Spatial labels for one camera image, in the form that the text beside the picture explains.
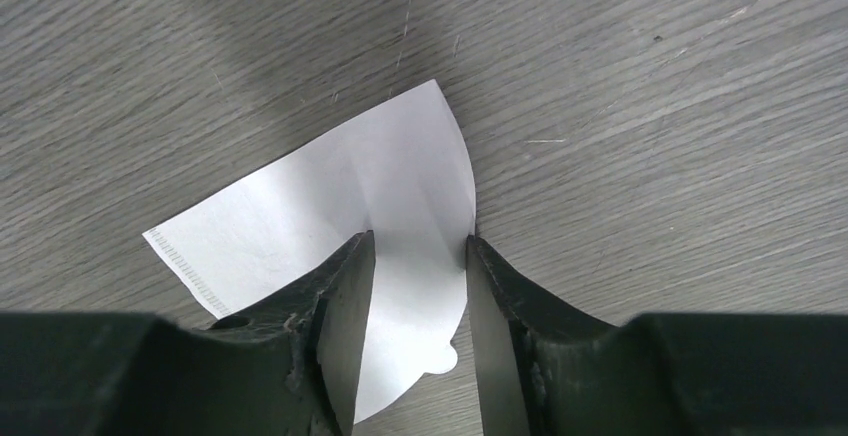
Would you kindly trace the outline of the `white coffee filter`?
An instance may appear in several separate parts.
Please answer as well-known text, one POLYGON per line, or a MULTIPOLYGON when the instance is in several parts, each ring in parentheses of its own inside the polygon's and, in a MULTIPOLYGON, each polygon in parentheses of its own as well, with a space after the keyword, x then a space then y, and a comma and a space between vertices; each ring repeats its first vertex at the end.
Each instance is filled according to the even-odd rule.
POLYGON ((423 375, 451 371, 466 308, 476 194, 458 123, 435 81, 408 90, 146 231, 213 316, 258 302, 372 231, 376 265, 355 418, 423 375))

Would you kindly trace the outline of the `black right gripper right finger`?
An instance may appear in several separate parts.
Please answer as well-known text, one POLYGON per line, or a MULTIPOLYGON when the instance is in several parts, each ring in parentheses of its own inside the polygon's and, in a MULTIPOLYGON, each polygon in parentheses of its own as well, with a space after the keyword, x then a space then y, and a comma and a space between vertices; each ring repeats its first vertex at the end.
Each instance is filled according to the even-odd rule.
POLYGON ((646 313, 568 304, 484 239, 466 243, 488 435, 843 435, 847 319, 646 313))

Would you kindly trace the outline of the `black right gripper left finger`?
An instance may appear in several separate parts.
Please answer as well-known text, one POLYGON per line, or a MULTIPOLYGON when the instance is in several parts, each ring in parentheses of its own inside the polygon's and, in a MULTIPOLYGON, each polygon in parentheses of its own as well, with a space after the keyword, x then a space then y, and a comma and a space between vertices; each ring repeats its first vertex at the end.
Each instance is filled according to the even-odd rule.
POLYGON ((371 232, 206 329, 152 313, 3 312, 5 435, 348 435, 371 232))

